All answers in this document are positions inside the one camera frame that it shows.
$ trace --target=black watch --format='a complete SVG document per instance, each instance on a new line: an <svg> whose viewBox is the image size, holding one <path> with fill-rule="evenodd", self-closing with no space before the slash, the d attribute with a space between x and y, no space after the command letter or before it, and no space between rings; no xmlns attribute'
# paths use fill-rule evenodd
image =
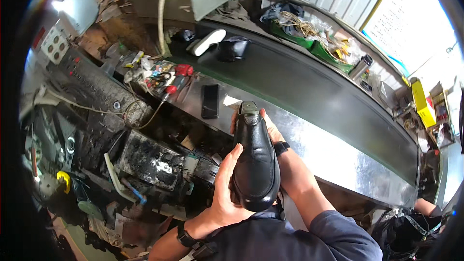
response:
<svg viewBox="0 0 464 261"><path fill-rule="evenodd" d="M195 240L184 230L184 222L177 226L177 240L185 247L191 248L195 244L200 243L200 240Z"/></svg>
<svg viewBox="0 0 464 261"><path fill-rule="evenodd" d="M287 142L279 141L274 144L275 156L279 157L282 153L286 152L290 148Z"/></svg>

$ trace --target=person's right hand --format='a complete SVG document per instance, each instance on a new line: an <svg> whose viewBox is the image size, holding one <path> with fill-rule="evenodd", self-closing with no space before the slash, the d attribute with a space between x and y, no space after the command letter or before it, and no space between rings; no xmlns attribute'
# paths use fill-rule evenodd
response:
<svg viewBox="0 0 464 261"><path fill-rule="evenodd" d="M270 120L269 116L266 114L266 110L264 109L259 110L259 114L261 115L261 117L264 118L264 121L266 122L267 133L269 134L269 138L272 144L275 144L279 141L285 142L285 139L283 139L283 136L282 134L280 134L276 125ZM235 133L235 123L237 121L237 118L238 118L238 111L235 111L234 114L232 115L231 134Z"/></svg>

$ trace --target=forearm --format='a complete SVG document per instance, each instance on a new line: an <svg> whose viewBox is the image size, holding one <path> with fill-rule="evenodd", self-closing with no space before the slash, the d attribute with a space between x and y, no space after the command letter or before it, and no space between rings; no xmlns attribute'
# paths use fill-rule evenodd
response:
<svg viewBox="0 0 464 261"><path fill-rule="evenodd" d="M184 230L194 239L201 240L220 226L211 222L206 209L197 217L185 222ZM178 261L190 252L177 240L177 227L171 229L153 245L149 261Z"/></svg>
<svg viewBox="0 0 464 261"><path fill-rule="evenodd" d="M335 210L322 194L316 178L292 148L278 157L281 185L295 202L309 229L311 221L326 210Z"/></svg>

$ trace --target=white hose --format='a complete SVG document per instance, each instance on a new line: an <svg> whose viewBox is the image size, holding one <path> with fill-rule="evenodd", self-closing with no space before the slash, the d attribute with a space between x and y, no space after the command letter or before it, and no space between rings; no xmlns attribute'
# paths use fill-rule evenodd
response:
<svg viewBox="0 0 464 261"><path fill-rule="evenodd" d="M116 188L117 193L120 194L126 200L129 200L129 201L135 203L136 198L128 196L123 192L124 187L119 182L119 179L118 179L118 177L117 177L117 175L115 173L113 164L111 163L111 161L109 159L108 153L105 153L103 156L105 157L106 167L108 167L109 176L111 177L111 181L113 182L113 185Z"/></svg>
<svg viewBox="0 0 464 261"><path fill-rule="evenodd" d="M163 13L164 3L166 0L158 0L158 41L159 47L161 48L161 55L164 56L166 53L164 30L163 30Z"/></svg>

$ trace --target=smartphone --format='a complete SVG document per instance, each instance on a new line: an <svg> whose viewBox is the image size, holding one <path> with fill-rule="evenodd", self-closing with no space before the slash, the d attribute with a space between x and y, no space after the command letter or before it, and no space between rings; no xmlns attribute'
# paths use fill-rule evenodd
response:
<svg viewBox="0 0 464 261"><path fill-rule="evenodd" d="M219 116L219 85L204 85L202 98L201 117L203 119L216 119Z"/></svg>

